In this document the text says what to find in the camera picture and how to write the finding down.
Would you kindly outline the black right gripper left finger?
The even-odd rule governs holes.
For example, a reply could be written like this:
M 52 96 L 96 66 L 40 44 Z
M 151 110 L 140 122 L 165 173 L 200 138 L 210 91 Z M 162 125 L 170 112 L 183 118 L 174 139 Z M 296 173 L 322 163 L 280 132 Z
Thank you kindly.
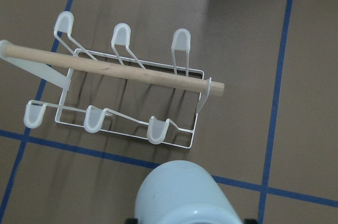
M 136 218 L 127 218 L 125 224 L 138 224 L 138 219 Z

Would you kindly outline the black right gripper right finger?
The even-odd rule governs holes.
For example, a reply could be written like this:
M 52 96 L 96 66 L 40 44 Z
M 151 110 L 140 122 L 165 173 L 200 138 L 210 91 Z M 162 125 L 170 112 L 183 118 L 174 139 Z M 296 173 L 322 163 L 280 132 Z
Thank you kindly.
M 258 224 L 258 221 L 256 219 L 245 219 L 243 224 Z

